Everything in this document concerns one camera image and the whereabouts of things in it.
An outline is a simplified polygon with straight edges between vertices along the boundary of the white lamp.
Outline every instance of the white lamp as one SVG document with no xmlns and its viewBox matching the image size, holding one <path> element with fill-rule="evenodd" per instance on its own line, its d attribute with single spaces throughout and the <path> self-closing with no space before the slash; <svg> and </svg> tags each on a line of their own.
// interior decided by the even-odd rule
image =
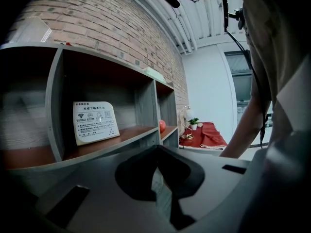
<svg viewBox="0 0 311 233">
<path fill-rule="evenodd" d="M 189 121 L 191 119 L 194 118 L 194 111 L 190 108 L 189 105 L 185 106 L 184 108 L 182 108 L 180 110 L 180 115 L 182 115 L 182 111 L 185 109 L 185 108 L 188 108 L 188 110 L 186 111 L 186 115 L 184 116 L 184 118 Z M 189 127 L 187 127 L 185 124 L 184 124 L 184 119 L 182 118 L 180 120 L 181 124 L 186 128 L 186 129 L 190 129 L 191 130 L 191 134 L 186 134 L 186 135 L 182 135 L 181 138 L 183 138 L 184 140 L 192 140 L 193 139 L 193 135 L 192 135 L 192 132 L 193 130 Z"/>
</svg>

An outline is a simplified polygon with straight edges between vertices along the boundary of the lamp shade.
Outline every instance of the lamp shade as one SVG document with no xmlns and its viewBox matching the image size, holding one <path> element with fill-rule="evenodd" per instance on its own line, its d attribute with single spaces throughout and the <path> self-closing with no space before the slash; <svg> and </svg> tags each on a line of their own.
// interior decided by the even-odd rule
<svg viewBox="0 0 311 233">
<path fill-rule="evenodd" d="M 191 119 L 194 119 L 194 111 L 193 111 L 193 109 L 187 109 L 186 110 L 185 119 L 187 121 L 189 121 Z"/>
</svg>

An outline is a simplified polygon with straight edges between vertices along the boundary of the red cloth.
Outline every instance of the red cloth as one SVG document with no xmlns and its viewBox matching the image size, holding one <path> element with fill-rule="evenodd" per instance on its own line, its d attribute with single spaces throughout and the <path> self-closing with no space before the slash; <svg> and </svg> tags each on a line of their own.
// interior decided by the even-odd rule
<svg viewBox="0 0 311 233">
<path fill-rule="evenodd" d="M 187 129 L 184 135 L 190 133 L 191 130 Z M 227 146 L 227 143 L 220 135 L 219 131 L 216 130 L 215 125 L 212 122 L 204 122 L 203 127 L 198 127 L 192 132 L 192 135 L 192 140 L 181 139 L 180 145 L 201 149 L 223 149 Z"/>
</svg>

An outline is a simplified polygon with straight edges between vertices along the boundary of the person's arm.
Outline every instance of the person's arm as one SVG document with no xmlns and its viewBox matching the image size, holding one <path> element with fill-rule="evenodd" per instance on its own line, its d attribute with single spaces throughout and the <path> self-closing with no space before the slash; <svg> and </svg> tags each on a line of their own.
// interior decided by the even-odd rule
<svg viewBox="0 0 311 233">
<path fill-rule="evenodd" d="M 265 114 L 267 114 L 270 103 L 270 101 L 264 102 Z M 234 135 L 220 156 L 239 158 L 256 138 L 262 127 L 262 120 L 260 99 L 251 97 Z"/>
</svg>

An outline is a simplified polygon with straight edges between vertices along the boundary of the person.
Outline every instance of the person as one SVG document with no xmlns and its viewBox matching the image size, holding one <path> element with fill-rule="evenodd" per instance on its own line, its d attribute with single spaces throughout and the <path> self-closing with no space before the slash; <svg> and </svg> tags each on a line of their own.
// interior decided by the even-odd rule
<svg viewBox="0 0 311 233">
<path fill-rule="evenodd" d="M 306 56 L 298 34 L 276 0 L 243 0 L 245 32 L 254 70 L 262 87 L 265 113 L 273 106 L 270 143 L 289 135 L 291 124 L 276 96 Z M 258 87 L 252 77 L 250 102 L 222 157 L 239 158 L 263 125 Z"/>
</svg>

